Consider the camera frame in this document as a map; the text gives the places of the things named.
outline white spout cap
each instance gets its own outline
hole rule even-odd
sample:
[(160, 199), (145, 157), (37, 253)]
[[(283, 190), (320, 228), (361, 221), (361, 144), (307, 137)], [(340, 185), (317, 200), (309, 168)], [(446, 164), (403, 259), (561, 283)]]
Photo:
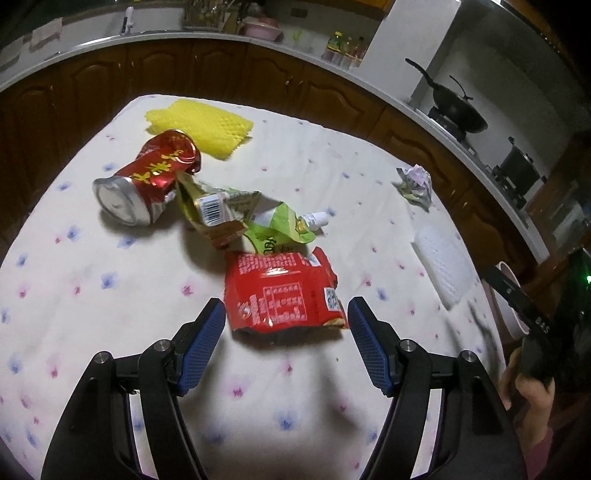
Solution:
[(306, 213), (302, 218), (312, 232), (329, 224), (329, 216), (326, 212)]

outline yellow foam net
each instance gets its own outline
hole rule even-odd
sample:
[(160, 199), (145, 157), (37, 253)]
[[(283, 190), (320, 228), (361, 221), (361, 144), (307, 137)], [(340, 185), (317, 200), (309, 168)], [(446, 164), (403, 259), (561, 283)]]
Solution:
[(235, 113), (187, 99), (177, 100), (168, 108), (150, 110), (145, 117), (152, 123), (150, 133), (182, 130), (201, 152), (219, 160), (227, 159), (254, 125)]

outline pink bowl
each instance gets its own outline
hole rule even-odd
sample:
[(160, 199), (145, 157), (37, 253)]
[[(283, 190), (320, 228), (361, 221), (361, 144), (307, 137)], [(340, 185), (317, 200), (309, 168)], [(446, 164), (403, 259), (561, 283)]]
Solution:
[(259, 22), (244, 22), (244, 35), (247, 37), (275, 41), (280, 34), (281, 30), (271, 25)]

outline can lid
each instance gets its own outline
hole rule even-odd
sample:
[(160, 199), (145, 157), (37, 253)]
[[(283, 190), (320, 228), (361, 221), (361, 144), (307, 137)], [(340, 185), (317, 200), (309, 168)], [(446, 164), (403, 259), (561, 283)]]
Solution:
[(92, 183), (95, 197), (115, 220), (124, 225), (149, 225), (150, 211), (129, 177), (114, 175)]

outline bed sheet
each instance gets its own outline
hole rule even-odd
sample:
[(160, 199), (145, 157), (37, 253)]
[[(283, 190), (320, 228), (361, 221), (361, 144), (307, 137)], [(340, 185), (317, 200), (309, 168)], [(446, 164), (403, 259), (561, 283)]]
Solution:
[[(172, 96), (133, 100), (59, 174), (0, 268), (0, 435), (35, 478), (70, 394), (94, 353), (142, 352), (223, 297), (225, 263), (169, 205), (155, 225), (118, 225), (100, 211), (92, 181), (129, 163), (150, 138), (146, 111)], [(254, 122), (227, 161), (203, 156), (199, 178), (260, 190), (296, 212), (326, 210), (310, 248), (326, 252), (346, 304), (363, 296), (401, 338), (427, 351), (475, 351), (493, 379), (503, 368), (476, 272), (447, 311), (411, 241), (435, 224), (467, 255), (434, 196), (427, 213), (392, 182), (401, 160), (346, 134), (265, 110), (208, 103)], [(139, 395), (132, 417), (142, 470), (154, 477)], [(437, 427), (432, 395), (415, 474), (426, 471)], [(390, 400), (369, 380), (348, 330), (319, 329), (278, 343), (223, 331), (197, 388), (180, 399), (212, 480), (357, 479)]]

